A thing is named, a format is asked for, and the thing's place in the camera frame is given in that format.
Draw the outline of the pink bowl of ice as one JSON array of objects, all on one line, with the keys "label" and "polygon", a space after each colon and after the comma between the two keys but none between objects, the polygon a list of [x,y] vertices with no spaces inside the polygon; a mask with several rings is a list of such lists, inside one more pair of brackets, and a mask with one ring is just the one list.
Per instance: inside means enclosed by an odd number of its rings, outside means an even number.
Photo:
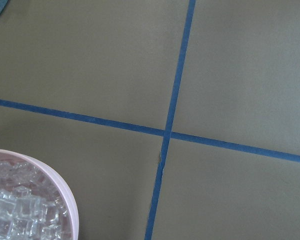
[{"label": "pink bowl of ice", "polygon": [[66,181],[42,161],[0,149],[0,240],[78,238],[78,208]]}]

